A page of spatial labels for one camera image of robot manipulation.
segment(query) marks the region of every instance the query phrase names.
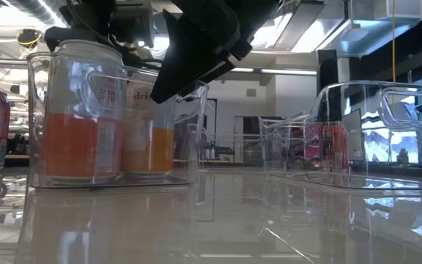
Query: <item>duct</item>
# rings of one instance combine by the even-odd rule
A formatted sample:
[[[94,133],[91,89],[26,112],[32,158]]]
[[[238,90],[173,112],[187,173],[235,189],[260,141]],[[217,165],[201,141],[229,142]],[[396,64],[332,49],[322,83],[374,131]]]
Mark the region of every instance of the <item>duct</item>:
[[[51,26],[67,27],[59,8],[59,0],[2,0],[5,4],[15,7],[29,17],[36,18],[47,28]]]

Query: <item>glossy table surface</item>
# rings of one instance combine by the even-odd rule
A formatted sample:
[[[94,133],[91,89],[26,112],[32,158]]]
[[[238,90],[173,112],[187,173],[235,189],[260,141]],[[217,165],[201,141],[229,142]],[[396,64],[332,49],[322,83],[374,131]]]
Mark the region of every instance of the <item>glossy table surface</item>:
[[[194,186],[25,198],[23,174],[2,181],[0,263],[422,263],[422,190],[211,169]]]

